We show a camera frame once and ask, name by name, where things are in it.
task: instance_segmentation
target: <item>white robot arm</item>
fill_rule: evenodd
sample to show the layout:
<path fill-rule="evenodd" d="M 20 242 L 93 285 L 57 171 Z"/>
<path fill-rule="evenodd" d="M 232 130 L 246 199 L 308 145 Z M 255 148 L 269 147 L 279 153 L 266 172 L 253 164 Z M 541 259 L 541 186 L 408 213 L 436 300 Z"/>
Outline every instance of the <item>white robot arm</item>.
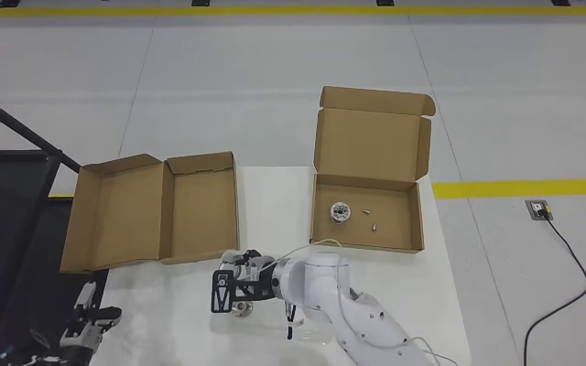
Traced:
<path fill-rule="evenodd" d="M 358 366 L 431 365 L 425 353 L 374 297 L 350 288 L 349 265 L 337 253 L 315 253 L 301 261 L 287 258 L 276 264 L 270 257 L 262 258 L 269 258 L 261 261 L 268 265 L 252 273 L 247 268 L 243 278 L 254 281 L 229 278 L 229 271 L 214 273 L 212 312 L 230 312 L 233 301 L 277 297 L 285 301 L 288 317 L 295 306 L 302 308 L 311 320 L 331 323 L 338 344 Z M 224 301 L 218 291 L 219 283 L 226 284 L 222 291 Z M 239 296 L 236 289 L 242 288 L 253 297 Z"/>

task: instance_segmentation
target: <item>spool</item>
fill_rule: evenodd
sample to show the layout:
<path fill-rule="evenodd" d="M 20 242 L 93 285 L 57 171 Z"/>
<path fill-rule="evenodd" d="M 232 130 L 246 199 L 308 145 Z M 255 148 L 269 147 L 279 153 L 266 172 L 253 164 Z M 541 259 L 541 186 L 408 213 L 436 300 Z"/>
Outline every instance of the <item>spool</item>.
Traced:
<path fill-rule="evenodd" d="M 250 301 L 235 301 L 232 305 L 232 314 L 238 318 L 246 318 L 253 312 L 253 303 Z"/>
<path fill-rule="evenodd" d="M 330 218 L 336 225 L 342 225 L 345 223 L 346 220 L 350 219 L 351 214 L 352 211 L 350 210 L 350 206 L 344 202 L 336 202 L 331 205 Z"/>

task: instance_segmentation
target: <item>yellow floor line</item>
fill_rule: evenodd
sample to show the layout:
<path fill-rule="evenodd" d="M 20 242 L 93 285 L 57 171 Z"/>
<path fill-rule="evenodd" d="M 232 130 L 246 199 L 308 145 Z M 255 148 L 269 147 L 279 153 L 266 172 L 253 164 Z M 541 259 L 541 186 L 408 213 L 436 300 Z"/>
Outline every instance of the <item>yellow floor line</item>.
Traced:
<path fill-rule="evenodd" d="M 433 183 L 433 193 L 436 199 L 584 195 L 586 179 L 437 182 Z"/>
<path fill-rule="evenodd" d="M 186 6 L 14 7 L 0 17 L 41 16 L 585 16 L 586 6 Z"/>
<path fill-rule="evenodd" d="M 50 199 L 70 199 L 73 197 L 73 193 L 51 193 L 49 194 Z"/>

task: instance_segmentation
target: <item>white table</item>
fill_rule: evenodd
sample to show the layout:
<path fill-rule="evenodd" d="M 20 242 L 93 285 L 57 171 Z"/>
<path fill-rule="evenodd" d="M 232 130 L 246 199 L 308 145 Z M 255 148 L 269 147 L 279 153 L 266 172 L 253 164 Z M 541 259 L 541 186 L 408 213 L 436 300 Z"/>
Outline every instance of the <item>white table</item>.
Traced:
<path fill-rule="evenodd" d="M 277 257 L 307 244 L 312 179 L 309 167 L 239 168 L 241 247 Z M 419 183 L 426 249 L 344 249 L 351 284 L 374 295 L 411 337 L 423 337 L 437 353 L 470 365 L 433 191 L 429 178 Z M 213 316 L 212 272 L 218 263 L 149 263 L 110 271 L 103 306 L 121 307 L 123 316 L 105 335 L 92 365 L 353 365 L 328 325 L 308 324 L 309 340 L 287 341 L 280 300 L 255 303 L 246 319 Z"/>

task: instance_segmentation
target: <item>cable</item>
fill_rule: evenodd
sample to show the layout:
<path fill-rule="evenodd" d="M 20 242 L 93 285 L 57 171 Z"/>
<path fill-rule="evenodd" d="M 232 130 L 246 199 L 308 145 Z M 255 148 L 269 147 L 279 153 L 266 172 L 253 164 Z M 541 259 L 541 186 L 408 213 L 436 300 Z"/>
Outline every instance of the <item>cable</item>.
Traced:
<path fill-rule="evenodd" d="M 298 251 L 300 251 L 300 250 L 302 250 L 302 249 L 309 248 L 310 246 L 316 246 L 316 245 L 320 245 L 320 244 L 322 244 L 322 243 L 325 243 L 325 242 L 331 242 L 331 243 L 334 243 L 334 244 L 338 245 L 338 246 L 340 247 L 340 249 L 342 248 L 342 245 L 341 245 L 339 242 L 337 242 L 336 240 L 334 240 L 334 239 L 324 239 L 324 240 L 321 240 L 321 241 L 318 241 L 318 242 L 313 242 L 313 243 L 311 243 L 311 244 L 303 245 L 303 246 L 300 246 L 299 248 L 297 248 L 297 249 L 294 249 L 294 250 L 292 250 L 291 252 L 289 252 L 289 253 L 287 253 L 287 254 L 285 254 L 285 255 L 283 255 L 283 256 L 281 256 L 281 257 L 277 258 L 277 259 L 276 259 L 274 262 L 272 262 L 272 263 L 271 263 L 271 264 L 269 264 L 268 266 L 266 266 L 266 267 L 264 267 L 264 268 L 261 268 L 261 270 L 260 270 L 260 271 L 257 271 L 257 272 L 255 272 L 255 273 L 253 273 L 253 274 L 248 274 L 248 275 L 244 276 L 243 278 L 240 278 L 240 280 L 241 280 L 241 281 L 242 281 L 242 280 L 245 280 L 245 279 L 247 279 L 247 278 L 250 278 L 250 277 L 252 277 L 253 275 L 259 275 L 261 272 L 264 272 L 265 270 L 269 269 L 269 268 L 270 268 L 270 267 L 272 267 L 273 265 L 275 265 L 275 264 L 278 264 L 278 263 L 279 263 L 279 262 L 281 262 L 282 260 L 286 259 L 286 258 L 287 258 L 287 257 L 289 257 L 291 254 L 293 254 L 293 253 L 296 253 L 296 252 L 298 252 Z"/>
<path fill-rule="evenodd" d="M 451 358 L 449 358 L 449 357 L 442 356 L 442 355 L 440 355 L 440 354 L 438 354 L 438 353 L 431 353 L 431 352 L 430 352 L 430 351 L 428 351 L 428 350 L 422 350 L 422 351 L 423 351 L 423 353 L 427 353 L 427 354 L 433 354 L 433 355 L 435 355 L 436 357 L 439 357 L 439 358 L 441 358 L 441 359 L 444 359 L 444 360 L 446 360 L 446 361 L 450 361 L 450 362 L 451 362 L 451 363 L 453 363 L 454 365 L 458 366 L 458 362 L 456 362 L 456 361 L 452 360 L 452 359 L 451 359 Z"/>
<path fill-rule="evenodd" d="M 426 347 L 428 348 L 428 350 L 429 350 L 429 351 L 428 351 L 428 352 L 424 352 L 424 353 L 428 353 L 428 354 L 432 355 L 432 356 L 433 356 L 433 360 L 435 360 L 435 362 L 438 364 L 438 366 L 441 366 L 441 365 L 440 365 L 440 360 L 438 360 L 438 355 L 437 355 L 437 354 L 436 354 L 436 353 L 435 353 L 435 352 L 434 352 L 434 351 L 431 349 L 431 346 L 429 345 L 429 343 L 428 343 L 426 340 L 424 340 L 422 337 L 413 337 L 413 338 L 411 339 L 411 341 L 413 341 L 413 340 L 415 340 L 415 339 L 419 339 L 419 340 L 421 340 L 423 343 L 425 343 L 425 345 L 426 345 Z"/>
<path fill-rule="evenodd" d="M 548 222 L 549 226 L 551 226 L 551 229 L 553 229 L 553 231 L 559 236 L 559 238 L 566 244 L 566 246 L 568 247 L 568 250 L 570 251 L 571 257 L 574 259 L 574 261 L 576 261 L 576 264 L 578 265 L 578 267 L 580 268 L 580 270 L 582 271 L 582 274 L 584 275 L 584 279 L 586 279 L 586 271 L 584 271 L 584 267 L 582 266 L 582 264 L 580 263 L 580 261 L 578 260 L 578 257 L 576 257 L 576 254 L 574 254 L 574 251 L 572 251 L 570 244 L 566 241 L 566 239 L 564 239 L 563 236 L 561 236 L 561 234 L 559 233 L 558 229 L 556 229 L 555 226 L 553 226 L 553 224 L 551 223 L 551 221 L 549 220 L 549 213 L 547 210 L 539 210 L 537 212 L 538 216 L 543 216 L 544 219 L 546 219 L 546 221 Z M 529 329 L 527 330 L 527 333 L 525 335 L 525 344 L 523 346 L 523 366 L 527 366 L 527 343 L 529 342 L 529 336 L 531 335 L 531 331 L 539 324 L 541 323 L 543 320 L 551 317 L 552 315 L 558 313 L 559 311 L 565 309 L 566 307 L 569 307 L 570 305 L 572 305 L 573 303 L 575 303 L 576 301 L 580 300 L 581 298 L 584 297 L 584 295 L 586 295 L 586 288 L 584 289 L 584 291 L 582 291 L 581 294 L 579 294 L 578 296 L 572 298 L 570 301 L 568 301 L 567 303 L 565 303 L 564 305 L 562 305 L 561 307 L 556 308 L 555 310 L 547 313 L 545 316 L 541 317 L 539 320 L 537 320 L 535 323 L 533 323 L 531 325 L 531 327 L 529 327 Z"/>

